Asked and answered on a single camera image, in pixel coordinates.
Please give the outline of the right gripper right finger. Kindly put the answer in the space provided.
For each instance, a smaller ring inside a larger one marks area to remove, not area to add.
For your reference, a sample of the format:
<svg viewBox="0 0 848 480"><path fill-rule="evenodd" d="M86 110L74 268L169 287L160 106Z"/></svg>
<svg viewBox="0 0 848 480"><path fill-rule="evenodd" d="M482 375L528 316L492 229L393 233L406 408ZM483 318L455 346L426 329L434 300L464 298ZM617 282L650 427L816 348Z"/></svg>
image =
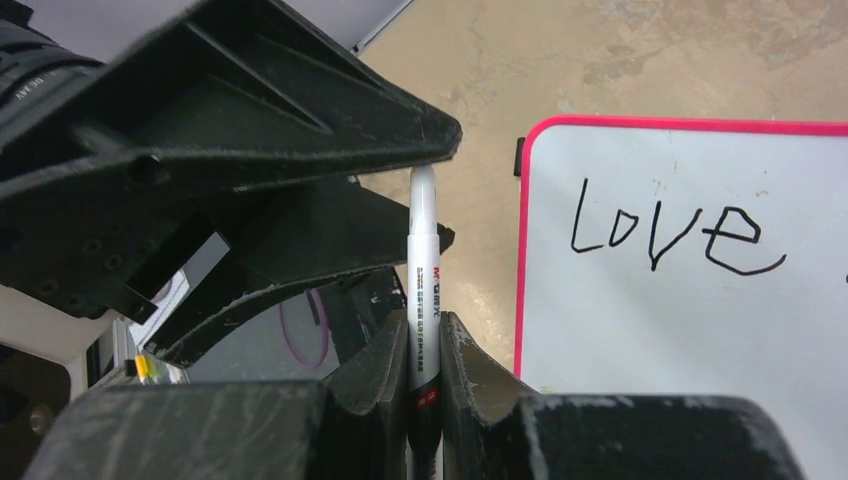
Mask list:
<svg viewBox="0 0 848 480"><path fill-rule="evenodd" d="M449 479L800 479L755 403L694 395L543 394L446 312L440 325Z"/></svg>

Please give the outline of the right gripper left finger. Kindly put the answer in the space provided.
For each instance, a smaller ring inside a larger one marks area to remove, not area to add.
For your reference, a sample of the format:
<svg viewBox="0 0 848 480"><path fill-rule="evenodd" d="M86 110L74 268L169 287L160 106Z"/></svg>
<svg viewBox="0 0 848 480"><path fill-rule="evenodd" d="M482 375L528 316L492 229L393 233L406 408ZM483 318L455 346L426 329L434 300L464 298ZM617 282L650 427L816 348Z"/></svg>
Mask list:
<svg viewBox="0 0 848 480"><path fill-rule="evenodd" d="M102 388L57 419L30 479L403 479L408 327L320 381Z"/></svg>

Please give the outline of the red framed whiteboard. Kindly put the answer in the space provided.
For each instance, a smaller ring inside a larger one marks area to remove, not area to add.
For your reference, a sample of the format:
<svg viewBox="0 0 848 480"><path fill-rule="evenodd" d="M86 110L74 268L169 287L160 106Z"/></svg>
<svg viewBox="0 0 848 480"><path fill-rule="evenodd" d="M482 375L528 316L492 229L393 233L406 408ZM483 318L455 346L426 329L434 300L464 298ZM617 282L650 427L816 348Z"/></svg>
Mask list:
<svg viewBox="0 0 848 480"><path fill-rule="evenodd" d="M521 154L514 370L763 407L847 475L847 127L560 115Z"/></svg>

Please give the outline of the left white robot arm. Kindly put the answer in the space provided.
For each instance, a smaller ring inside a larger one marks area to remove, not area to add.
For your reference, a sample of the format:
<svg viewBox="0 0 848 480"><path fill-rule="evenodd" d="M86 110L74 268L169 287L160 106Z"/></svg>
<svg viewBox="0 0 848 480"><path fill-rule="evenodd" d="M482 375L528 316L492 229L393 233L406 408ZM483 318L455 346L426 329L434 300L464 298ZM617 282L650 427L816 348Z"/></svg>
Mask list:
<svg viewBox="0 0 848 480"><path fill-rule="evenodd" d="M457 119L282 1L200 1L102 63L1 5L1 282L73 332L228 247L145 342L188 367L271 305L402 264L409 210L354 178L451 159Z"/></svg>

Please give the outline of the white whiteboard marker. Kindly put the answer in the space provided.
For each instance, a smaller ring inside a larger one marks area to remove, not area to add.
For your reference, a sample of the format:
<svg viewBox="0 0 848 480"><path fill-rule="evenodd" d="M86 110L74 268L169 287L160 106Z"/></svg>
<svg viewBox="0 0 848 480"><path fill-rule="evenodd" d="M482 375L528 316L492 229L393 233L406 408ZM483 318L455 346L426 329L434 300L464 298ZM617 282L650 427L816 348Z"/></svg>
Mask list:
<svg viewBox="0 0 848 480"><path fill-rule="evenodd" d="M431 166L410 172L407 236L408 443L414 479L442 479L440 238Z"/></svg>

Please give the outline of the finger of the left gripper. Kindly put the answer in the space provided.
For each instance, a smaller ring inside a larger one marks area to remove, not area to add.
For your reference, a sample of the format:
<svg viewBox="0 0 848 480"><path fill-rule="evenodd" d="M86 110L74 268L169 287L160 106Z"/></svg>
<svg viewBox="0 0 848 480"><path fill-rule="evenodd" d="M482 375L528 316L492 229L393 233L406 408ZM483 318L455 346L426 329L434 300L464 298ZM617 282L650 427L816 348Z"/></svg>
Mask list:
<svg viewBox="0 0 848 480"><path fill-rule="evenodd" d="M408 206L347 178L272 196L144 343L190 367L235 329L306 290L404 264Z"/></svg>
<svg viewBox="0 0 848 480"><path fill-rule="evenodd" d="M200 1L102 63L1 5L1 161L229 158L243 192L450 159L451 115L281 1Z"/></svg>

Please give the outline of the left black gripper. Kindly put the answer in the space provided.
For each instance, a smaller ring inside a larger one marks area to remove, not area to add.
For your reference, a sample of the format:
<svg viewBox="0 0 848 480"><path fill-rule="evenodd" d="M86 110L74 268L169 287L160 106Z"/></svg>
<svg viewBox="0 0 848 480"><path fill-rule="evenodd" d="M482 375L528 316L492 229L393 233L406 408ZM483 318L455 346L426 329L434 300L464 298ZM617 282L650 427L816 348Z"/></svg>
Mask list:
<svg viewBox="0 0 848 480"><path fill-rule="evenodd" d="M229 158L4 158L1 283L75 318L145 321L231 189Z"/></svg>

